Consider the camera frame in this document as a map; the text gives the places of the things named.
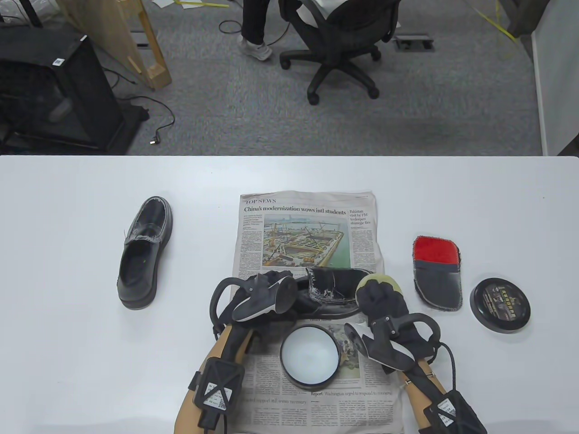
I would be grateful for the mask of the person's left hand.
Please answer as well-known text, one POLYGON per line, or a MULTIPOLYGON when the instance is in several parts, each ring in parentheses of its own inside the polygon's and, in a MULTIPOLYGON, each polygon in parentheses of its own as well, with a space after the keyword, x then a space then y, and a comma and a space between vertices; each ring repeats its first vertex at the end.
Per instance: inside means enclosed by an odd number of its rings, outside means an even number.
POLYGON ((227 326, 264 329, 268 324, 282 320, 292 310, 297 298, 297 282, 289 271, 269 271, 246 280, 223 279, 215 288, 209 304, 214 335, 219 337, 227 326), (218 315, 217 304, 228 287, 237 287, 237 291, 218 315))

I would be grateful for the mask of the person's right hand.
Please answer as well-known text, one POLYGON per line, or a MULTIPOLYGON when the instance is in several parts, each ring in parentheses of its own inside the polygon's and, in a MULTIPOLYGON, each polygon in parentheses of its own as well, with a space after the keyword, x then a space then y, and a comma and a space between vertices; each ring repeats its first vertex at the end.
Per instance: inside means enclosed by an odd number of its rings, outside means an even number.
POLYGON ((420 360, 431 359, 440 347, 439 325, 426 314, 409 313, 403 294, 386 275, 370 275, 356 289, 356 302, 368 326, 356 344, 387 373, 417 373, 420 360))

